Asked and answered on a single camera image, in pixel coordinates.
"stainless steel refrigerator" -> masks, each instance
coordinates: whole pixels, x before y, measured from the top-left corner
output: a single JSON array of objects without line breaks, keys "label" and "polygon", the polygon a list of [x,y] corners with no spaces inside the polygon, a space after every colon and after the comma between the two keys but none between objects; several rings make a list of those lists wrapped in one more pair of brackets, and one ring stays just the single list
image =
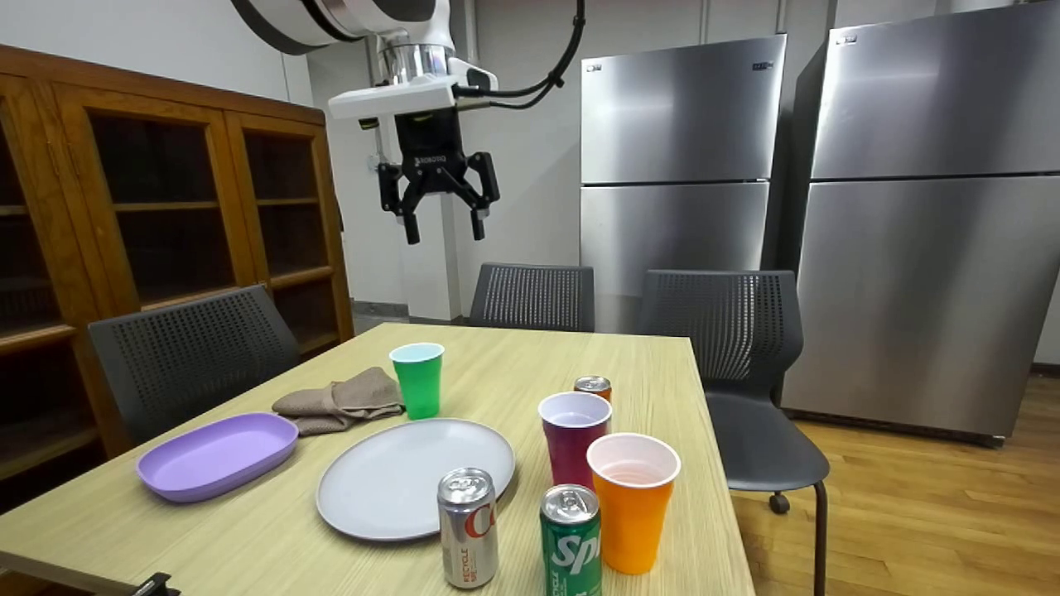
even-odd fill
[{"label": "stainless steel refrigerator", "polygon": [[1060,264],[1060,3],[836,29],[795,111],[782,405],[1008,439]]},{"label": "stainless steel refrigerator", "polygon": [[583,260],[598,327],[647,268],[760,268],[784,35],[583,58]]}]

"orange cup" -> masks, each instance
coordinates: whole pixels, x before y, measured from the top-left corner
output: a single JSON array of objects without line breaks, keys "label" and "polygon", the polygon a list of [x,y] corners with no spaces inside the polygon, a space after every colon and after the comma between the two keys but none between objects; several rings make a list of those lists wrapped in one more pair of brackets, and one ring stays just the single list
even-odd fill
[{"label": "orange cup", "polygon": [[651,433],[607,433],[590,443],[599,497],[599,555],[611,570],[644,576],[658,560],[666,502],[683,456]]}]

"light wood tabletop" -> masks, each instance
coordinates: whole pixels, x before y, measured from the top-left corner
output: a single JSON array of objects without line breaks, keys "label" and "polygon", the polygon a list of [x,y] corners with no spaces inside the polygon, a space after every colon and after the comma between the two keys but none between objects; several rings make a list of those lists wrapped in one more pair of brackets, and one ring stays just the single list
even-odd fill
[{"label": "light wood tabletop", "polygon": [[268,411],[298,388],[324,388],[363,368],[388,368],[405,342],[445,345],[445,416],[473,421],[516,453],[516,481],[499,499],[499,570],[480,591],[542,591],[541,497],[549,485],[538,401],[569,389],[580,375],[612,381],[612,429],[644,429],[683,456],[658,562],[651,576],[602,573],[620,591],[753,591],[691,347],[683,338],[488,332],[448,324],[382,324],[302,368],[75,475],[0,516],[0,570],[129,591],[153,573],[200,591],[454,591],[437,539],[361,544],[334,531],[314,511],[324,469],[355,443],[408,424],[372,421],[349,433],[298,439],[273,474],[214,499],[171,505],[135,475],[135,461],[165,437]]}]

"chair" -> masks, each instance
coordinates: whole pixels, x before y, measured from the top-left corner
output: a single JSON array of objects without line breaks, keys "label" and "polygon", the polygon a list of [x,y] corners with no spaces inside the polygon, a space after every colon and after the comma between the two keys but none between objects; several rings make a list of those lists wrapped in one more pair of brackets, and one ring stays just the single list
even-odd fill
[{"label": "chair", "polygon": [[261,285],[90,324],[134,439],[148,439],[288,369],[295,335]]},{"label": "chair", "polygon": [[815,485],[815,591],[826,591],[828,461],[774,405],[801,355],[795,275],[654,268],[641,332],[691,338],[732,491],[769,491],[769,505],[787,514],[782,491]]},{"label": "chair", "polygon": [[594,332],[594,268],[480,264],[472,324]]}]

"green cup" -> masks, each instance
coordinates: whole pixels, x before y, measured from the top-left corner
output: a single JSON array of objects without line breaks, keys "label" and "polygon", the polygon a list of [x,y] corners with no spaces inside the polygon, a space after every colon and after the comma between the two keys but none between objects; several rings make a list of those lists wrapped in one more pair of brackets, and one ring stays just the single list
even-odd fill
[{"label": "green cup", "polygon": [[391,350],[391,365],[397,369],[397,388],[405,401],[405,413],[411,421],[416,416],[437,416],[440,411],[440,345],[397,345]]}]

